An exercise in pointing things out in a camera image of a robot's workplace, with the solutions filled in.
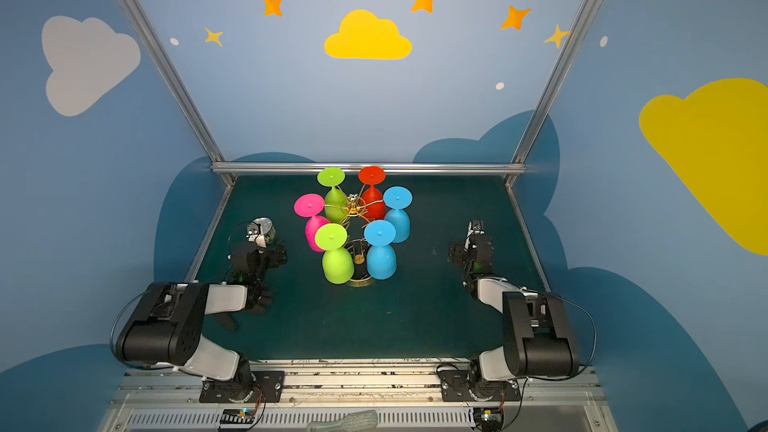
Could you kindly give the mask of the blue wine glass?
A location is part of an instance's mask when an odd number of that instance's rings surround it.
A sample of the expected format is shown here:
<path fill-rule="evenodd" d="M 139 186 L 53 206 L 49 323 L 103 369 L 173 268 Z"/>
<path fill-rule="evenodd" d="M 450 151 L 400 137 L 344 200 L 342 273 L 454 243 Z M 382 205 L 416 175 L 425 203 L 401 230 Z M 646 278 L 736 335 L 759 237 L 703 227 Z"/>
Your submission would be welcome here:
<path fill-rule="evenodd" d="M 364 230 L 364 238 L 370 245 L 366 256 L 367 269 L 376 280 L 386 280 L 397 270 L 396 254 L 391 246 L 395 235 L 395 227 L 386 220 L 373 221 Z"/>
<path fill-rule="evenodd" d="M 411 232 L 410 217 L 405 209 L 411 205 L 413 195 L 405 187 L 393 186 L 384 192 L 383 199 L 385 205 L 389 208 L 385 214 L 385 220 L 395 227 L 393 242 L 403 243 L 409 238 Z"/>

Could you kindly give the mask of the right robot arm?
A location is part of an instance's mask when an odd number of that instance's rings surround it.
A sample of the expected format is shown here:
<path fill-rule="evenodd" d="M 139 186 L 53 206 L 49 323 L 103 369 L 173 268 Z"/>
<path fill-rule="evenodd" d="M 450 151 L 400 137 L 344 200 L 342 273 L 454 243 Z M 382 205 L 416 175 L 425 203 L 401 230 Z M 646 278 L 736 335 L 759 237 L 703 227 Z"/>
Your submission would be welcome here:
<path fill-rule="evenodd" d="M 494 273 L 494 245 L 485 232 L 471 229 L 449 249 L 451 263 L 462 268 L 470 296 L 500 313 L 502 344 L 480 353 L 474 378 L 502 382 L 518 377 L 568 380 L 579 374 L 580 358 L 565 310 L 552 293 L 512 284 Z"/>

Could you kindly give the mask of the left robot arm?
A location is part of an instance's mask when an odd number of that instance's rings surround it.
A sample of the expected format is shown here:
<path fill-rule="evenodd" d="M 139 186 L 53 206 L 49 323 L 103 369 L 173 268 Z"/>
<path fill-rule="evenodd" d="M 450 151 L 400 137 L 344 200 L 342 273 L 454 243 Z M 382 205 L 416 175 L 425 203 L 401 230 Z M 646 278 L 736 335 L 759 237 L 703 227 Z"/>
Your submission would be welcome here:
<path fill-rule="evenodd" d="M 137 295 L 121 332 L 110 331 L 110 348 L 122 364 L 135 369 L 175 368 L 203 379 L 200 400 L 248 403 L 263 398 L 248 359 L 203 335 L 211 316 L 224 328 L 238 328 L 238 312 L 264 313 L 273 296 L 266 272 L 288 261 L 283 243 L 242 243 L 230 254 L 232 276 L 222 283 L 154 282 Z"/>

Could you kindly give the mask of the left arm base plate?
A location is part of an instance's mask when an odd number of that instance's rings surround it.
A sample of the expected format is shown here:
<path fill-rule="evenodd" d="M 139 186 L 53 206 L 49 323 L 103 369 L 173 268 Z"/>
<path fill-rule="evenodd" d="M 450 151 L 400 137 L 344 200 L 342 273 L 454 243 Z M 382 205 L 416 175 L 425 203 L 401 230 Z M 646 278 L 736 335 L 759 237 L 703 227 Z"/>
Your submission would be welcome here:
<path fill-rule="evenodd" d="M 277 403 L 284 386 L 284 371 L 251 371 L 229 381 L 204 380 L 199 402 L 203 404 Z"/>

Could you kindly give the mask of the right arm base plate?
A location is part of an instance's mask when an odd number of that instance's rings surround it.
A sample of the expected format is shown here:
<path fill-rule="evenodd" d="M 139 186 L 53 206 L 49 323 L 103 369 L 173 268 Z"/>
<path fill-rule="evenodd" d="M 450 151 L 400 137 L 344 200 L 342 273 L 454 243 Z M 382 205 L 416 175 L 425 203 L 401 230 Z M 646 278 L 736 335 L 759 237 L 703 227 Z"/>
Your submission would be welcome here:
<path fill-rule="evenodd" d="M 520 401 L 516 382 L 488 381 L 477 371 L 441 368 L 436 371 L 444 402 Z"/>

